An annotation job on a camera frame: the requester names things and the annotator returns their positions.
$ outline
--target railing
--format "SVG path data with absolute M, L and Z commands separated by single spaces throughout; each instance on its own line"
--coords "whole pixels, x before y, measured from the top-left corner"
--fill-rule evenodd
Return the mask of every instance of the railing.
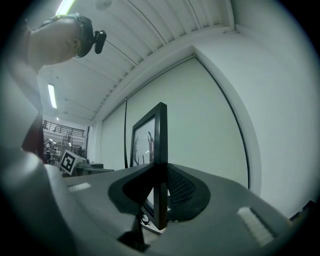
M 54 122 L 49 122 L 46 120 L 42 120 L 42 126 L 43 126 L 43 130 L 48 130 L 58 134 L 64 134 L 66 132 L 70 132 L 72 136 L 81 137 L 81 138 L 84 137 L 84 133 L 85 133 L 84 130 L 64 126 L 64 125 L 54 123 Z

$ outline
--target black frame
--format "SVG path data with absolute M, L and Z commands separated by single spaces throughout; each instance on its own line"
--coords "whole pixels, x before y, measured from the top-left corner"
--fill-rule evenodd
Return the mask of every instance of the black frame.
M 131 135 L 130 167 L 133 167 L 135 132 L 145 123 L 154 118 L 154 172 L 159 171 L 162 178 L 153 187 L 153 209 L 147 203 L 141 208 L 148 219 L 159 229 L 162 230 L 167 225 L 168 209 L 168 189 L 166 184 L 166 170 L 168 164 L 168 115 L 167 105 L 160 102 L 142 117 L 133 127 Z

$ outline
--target white wall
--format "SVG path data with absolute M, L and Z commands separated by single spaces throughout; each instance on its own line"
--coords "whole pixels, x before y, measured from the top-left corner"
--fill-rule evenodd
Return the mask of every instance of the white wall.
M 42 119 L 47 120 L 48 122 L 62 125 L 62 126 L 68 126 L 68 127 L 76 128 L 76 129 L 80 129 L 80 130 L 86 129 L 86 126 L 83 124 L 79 124 L 79 123 L 75 123 L 75 122 L 71 122 L 71 121 L 67 121 L 67 120 L 62 120 L 61 118 L 59 118 L 59 121 L 58 121 L 56 117 L 46 115 L 46 114 L 42 115 Z
M 87 145 L 87 158 L 90 162 L 101 163 L 102 127 L 102 121 L 96 122 L 94 126 L 90 126 Z
M 243 141 L 230 107 L 195 59 L 159 76 L 127 104 L 127 158 L 132 126 L 159 102 L 167 104 L 168 160 L 234 180 L 248 187 Z M 124 166 L 125 104 L 103 123 L 101 159 L 108 169 Z
M 268 18 L 275 19 L 277 13 L 264 16 L 243 10 L 241 15 L 255 17 L 250 22 L 266 27 L 268 22 L 273 24 Z M 312 49 L 288 24 L 278 20 L 277 26 L 271 26 L 276 30 L 282 26 L 284 33 L 277 39 L 291 42 L 288 48 L 261 43 L 277 34 L 270 28 L 259 35 L 259 41 L 242 31 L 209 38 L 194 47 L 239 106 L 237 115 L 256 164 L 251 171 L 261 177 L 261 198 L 289 218 L 316 197 L 319 185 L 320 83 Z

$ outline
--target ceiling light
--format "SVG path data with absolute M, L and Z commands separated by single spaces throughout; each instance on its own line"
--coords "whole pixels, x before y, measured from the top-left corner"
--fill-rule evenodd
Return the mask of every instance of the ceiling light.
M 48 84 L 48 90 L 49 90 L 51 105 L 54 109 L 56 109 L 57 103 L 56 103 L 56 96 L 55 96 L 55 86 L 52 84 Z
M 63 0 L 56 11 L 55 15 L 66 15 L 69 12 L 69 9 L 73 5 L 75 0 Z

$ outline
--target ceiling panel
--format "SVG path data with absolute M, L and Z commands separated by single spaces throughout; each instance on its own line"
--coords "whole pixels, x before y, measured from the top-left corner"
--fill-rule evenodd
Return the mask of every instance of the ceiling panel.
M 150 55 L 176 39 L 201 29 L 227 23 L 228 0 L 113 0 L 108 9 L 96 0 L 76 0 L 69 13 L 78 12 L 92 20 L 94 30 L 105 30 L 101 54 L 43 68 L 39 86 L 43 112 L 52 114 L 48 83 L 56 86 L 58 111 L 93 120 L 113 90 Z M 52 17 L 61 0 L 45 0 L 28 16 L 36 29 Z

